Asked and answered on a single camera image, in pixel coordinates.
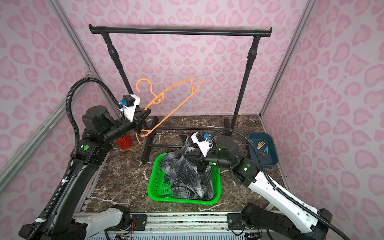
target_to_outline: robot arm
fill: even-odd
[[[285,215],[277,215],[262,210],[255,205],[248,204],[242,212],[243,224],[247,225],[248,228],[266,227],[291,239],[325,239],[328,227],[305,211],[303,207],[327,222],[331,221],[332,214],[326,209],[317,210],[304,203],[280,186],[267,173],[260,171],[259,165],[240,154],[237,143],[231,137],[220,136],[214,141],[204,132],[197,132],[193,134],[192,140],[198,144],[202,153],[197,154],[195,152],[195,155],[191,153],[186,158],[195,163],[197,169],[205,170],[208,165],[228,169],[236,184],[246,186],[252,191],[257,192]],[[290,199],[283,196],[281,191],[289,196]]]
[[[123,99],[128,99],[130,95],[125,95]],[[136,108],[133,99],[131,103],[123,103],[126,118],[131,117],[125,123],[121,119],[113,119],[104,106],[94,106],[87,110],[83,116],[86,126],[82,139],[79,141],[76,160],[69,182],[63,189],[63,193],[58,198],[47,218],[43,215],[51,204],[56,194],[53,194],[46,208],[41,212],[35,223],[24,225],[19,231],[19,236],[25,239],[86,239],[102,230],[117,226],[117,230],[127,229],[130,222],[130,212],[128,208],[112,206],[110,209],[94,216],[95,219],[72,219],[73,212],[79,202],[88,182],[94,173],[102,165],[107,153],[112,149],[112,142],[121,136],[125,136],[130,130],[141,132],[146,117],[151,112],[150,109],[143,110]],[[126,108],[125,105],[132,105],[134,108]],[[37,224],[40,227],[31,237],[30,232]]]

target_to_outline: orange hanger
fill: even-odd
[[[140,137],[146,137],[146,136],[148,136],[151,132],[153,132],[160,124],[162,124],[170,115],[172,115],[174,112],[176,112],[176,110],[178,110],[188,99],[190,99],[198,90],[199,90],[199,88],[200,88],[200,85],[197,85],[197,89],[194,91],[194,89],[193,89],[193,81],[199,81],[199,82],[202,82],[202,83],[204,83],[204,84],[206,84],[205,82],[203,82],[203,81],[201,81],[201,80],[198,80],[198,79],[187,79],[187,80],[182,80],[182,81],[180,81],[180,82],[178,82],[178,83],[175,83],[175,84],[173,84],[173,85],[171,85],[170,87],[167,87],[165,90],[163,90],[161,93],[159,93],[159,95],[156,95],[156,94],[154,94],[153,93],[153,90],[152,90],[152,88],[153,88],[153,84],[151,83],[151,81],[150,80],[148,80],[148,79],[146,79],[146,78],[142,78],[142,79],[140,79],[139,81],[137,81],[137,83],[136,83],[136,90],[140,93],[140,90],[139,90],[139,82],[141,82],[141,81],[147,81],[147,82],[149,82],[149,84],[151,85],[150,86],[150,91],[151,91],[151,93],[152,93],[152,95],[154,95],[155,96],[155,98],[148,104],[148,106],[144,109],[144,110],[147,110],[152,104],[159,104],[162,100],[164,100],[164,93],[166,92],[166,91],[168,91],[169,89],[171,89],[172,87],[174,87],[174,86],[176,86],[176,85],[179,85],[179,84],[181,84],[181,83],[185,83],[185,82],[188,82],[188,81],[190,81],[191,82],[191,91],[192,91],[192,93],[180,104],[180,105],[178,105],[172,112],[170,112],[163,120],[161,120],[152,130],[146,130],[146,129],[143,129],[142,131],[143,132],[147,132],[147,134],[145,134],[145,135],[140,135]],[[136,139],[137,139],[137,141],[139,142],[139,144],[141,144],[141,142],[140,142],[140,140],[139,140],[139,138],[138,138],[138,136],[137,136],[137,133],[136,133]]]

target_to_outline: red container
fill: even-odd
[[[131,137],[128,134],[123,138],[116,139],[115,142],[119,145],[119,148],[123,150],[130,148],[133,143]]]

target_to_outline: horizontal rod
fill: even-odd
[[[168,144],[149,144],[149,147],[169,147],[169,148],[178,148],[183,147],[181,145],[168,145]]]
[[[199,130],[218,130],[221,127],[158,127],[157,130],[191,130],[191,131],[199,131]]]
[[[269,30],[228,30],[228,29],[166,29],[166,28],[116,28],[88,25],[93,34],[102,33],[137,33],[137,34],[181,34],[181,35],[216,35],[216,36],[259,36],[270,37]]]

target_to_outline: blue tray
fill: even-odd
[[[256,148],[258,147],[258,145],[260,145],[258,152],[265,168],[272,168],[273,166],[279,163],[275,143],[273,142],[271,135],[265,132],[252,132],[248,135],[248,138],[253,142]],[[256,154],[250,146],[248,147],[251,155],[251,160],[258,165]]]

